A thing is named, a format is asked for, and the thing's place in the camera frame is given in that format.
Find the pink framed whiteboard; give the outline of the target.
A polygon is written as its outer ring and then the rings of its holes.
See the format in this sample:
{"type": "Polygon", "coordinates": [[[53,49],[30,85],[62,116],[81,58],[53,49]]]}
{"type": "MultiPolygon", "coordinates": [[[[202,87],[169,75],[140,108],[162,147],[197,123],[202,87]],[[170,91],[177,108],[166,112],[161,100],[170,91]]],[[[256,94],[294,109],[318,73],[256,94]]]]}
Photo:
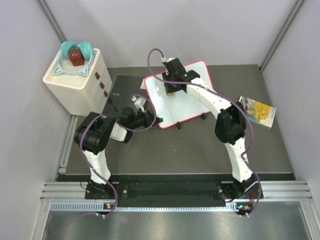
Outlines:
{"type": "Polygon", "coordinates": [[[164,83],[152,75],[144,79],[144,85],[148,97],[154,105],[157,117],[163,119],[158,124],[161,129],[169,128],[177,123],[185,122],[210,112],[196,98],[182,90],[168,96],[164,83]]]}

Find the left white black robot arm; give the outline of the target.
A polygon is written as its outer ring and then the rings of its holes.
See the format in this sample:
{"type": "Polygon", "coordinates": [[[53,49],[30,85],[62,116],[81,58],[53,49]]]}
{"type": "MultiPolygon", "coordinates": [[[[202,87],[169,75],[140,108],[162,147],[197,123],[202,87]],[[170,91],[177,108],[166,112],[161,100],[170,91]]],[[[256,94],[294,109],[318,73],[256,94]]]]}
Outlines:
{"type": "Polygon", "coordinates": [[[74,133],[74,142],[90,169],[85,198],[89,200],[111,199],[115,197],[114,187],[109,182],[111,172],[107,166],[106,147],[110,139],[128,143],[133,130],[149,128],[161,123],[163,119],[143,107],[134,111],[124,107],[119,118],[91,112],[74,133]]]}

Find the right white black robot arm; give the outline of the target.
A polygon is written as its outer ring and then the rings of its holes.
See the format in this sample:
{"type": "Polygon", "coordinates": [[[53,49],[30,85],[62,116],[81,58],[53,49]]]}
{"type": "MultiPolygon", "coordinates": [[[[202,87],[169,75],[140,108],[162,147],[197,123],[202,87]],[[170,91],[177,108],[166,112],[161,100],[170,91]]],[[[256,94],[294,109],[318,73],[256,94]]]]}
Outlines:
{"type": "Polygon", "coordinates": [[[215,135],[228,152],[232,167],[233,198],[245,198],[252,191],[257,178],[249,167],[245,146],[247,117],[242,104],[222,97],[205,83],[194,70],[186,70],[178,58],[163,58],[165,73],[162,79],[168,92],[183,90],[196,98],[215,117],[215,135]]]}

